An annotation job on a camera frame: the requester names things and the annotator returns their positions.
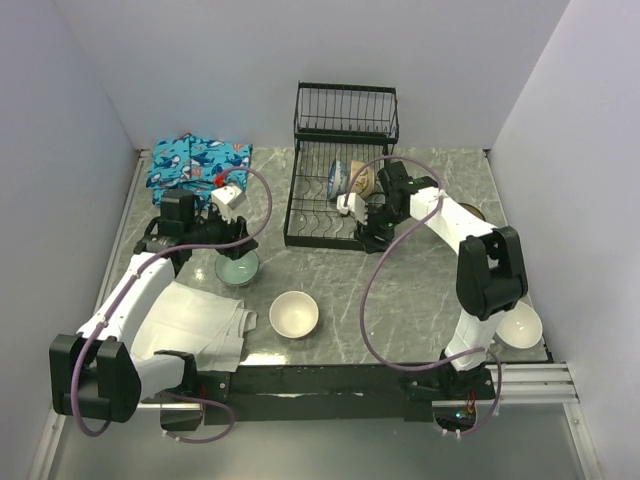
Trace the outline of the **cream bowl with brown outside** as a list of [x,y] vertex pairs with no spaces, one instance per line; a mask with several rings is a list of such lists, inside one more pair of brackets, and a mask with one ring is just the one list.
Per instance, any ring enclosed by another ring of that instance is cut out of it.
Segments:
[[376,177],[374,167],[372,165],[366,167],[358,176],[355,173],[364,165],[362,161],[352,160],[350,166],[350,179],[355,180],[352,191],[358,194],[363,200],[366,200],[376,187]]

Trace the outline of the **pale green bowl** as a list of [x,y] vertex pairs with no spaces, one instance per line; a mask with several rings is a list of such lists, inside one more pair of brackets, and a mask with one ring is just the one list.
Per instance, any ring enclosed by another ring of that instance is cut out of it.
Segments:
[[227,286],[241,287],[253,281],[258,274],[260,260],[255,250],[237,260],[220,255],[215,261],[215,274]]

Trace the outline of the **blue white patterned bowl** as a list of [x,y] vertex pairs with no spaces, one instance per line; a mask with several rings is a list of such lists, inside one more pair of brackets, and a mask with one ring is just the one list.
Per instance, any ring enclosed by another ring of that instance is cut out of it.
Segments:
[[334,200],[339,195],[345,194],[350,177],[350,169],[346,162],[340,158],[336,158],[331,163],[328,184],[327,184],[327,199]]

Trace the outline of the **brown interior dark bowl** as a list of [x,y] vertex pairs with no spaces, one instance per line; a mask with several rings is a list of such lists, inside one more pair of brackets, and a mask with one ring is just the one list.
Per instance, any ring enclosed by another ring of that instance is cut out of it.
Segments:
[[460,206],[463,207],[470,214],[474,215],[476,218],[480,219],[481,221],[486,220],[486,217],[484,216],[484,214],[477,207],[470,205],[468,203],[460,203]]

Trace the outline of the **black wire dish rack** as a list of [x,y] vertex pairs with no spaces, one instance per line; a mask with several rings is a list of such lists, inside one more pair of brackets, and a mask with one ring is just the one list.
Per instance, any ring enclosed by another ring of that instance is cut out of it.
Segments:
[[336,202],[363,163],[393,152],[397,91],[388,86],[300,81],[294,166],[283,227],[288,247],[361,251],[353,218]]

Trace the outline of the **plain white bowl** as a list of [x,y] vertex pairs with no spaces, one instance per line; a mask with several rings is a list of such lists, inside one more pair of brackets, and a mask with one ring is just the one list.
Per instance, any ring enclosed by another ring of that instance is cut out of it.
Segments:
[[537,345],[543,336],[539,315],[528,304],[519,301],[498,326],[495,339],[503,346],[515,350],[527,350]]

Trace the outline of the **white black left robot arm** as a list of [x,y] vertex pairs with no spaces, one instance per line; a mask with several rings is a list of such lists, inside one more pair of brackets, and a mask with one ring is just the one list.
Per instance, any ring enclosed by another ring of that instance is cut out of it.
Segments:
[[140,401],[166,391],[176,401],[200,388],[194,354],[160,349],[145,360],[130,350],[160,294],[174,281],[193,250],[215,249],[238,260],[257,248],[244,217],[245,198],[236,185],[216,189],[206,215],[193,192],[164,194],[158,216],[136,243],[128,268],[98,311],[74,334],[59,334],[49,347],[53,409],[60,415],[124,423]]

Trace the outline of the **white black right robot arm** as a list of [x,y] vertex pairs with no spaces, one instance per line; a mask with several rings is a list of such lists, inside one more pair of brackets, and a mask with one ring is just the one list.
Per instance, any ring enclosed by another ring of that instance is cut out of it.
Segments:
[[445,396],[460,398],[473,386],[471,371],[485,362],[498,326],[528,292],[520,237],[510,226],[496,227],[472,215],[445,192],[433,169],[414,178],[406,171],[407,157],[382,159],[385,165],[378,179],[384,204],[368,206],[348,186],[337,198],[337,209],[355,218],[354,236],[366,252],[380,253],[378,268],[422,226],[456,254],[461,314],[442,358],[434,365],[450,365],[439,372],[438,386]]

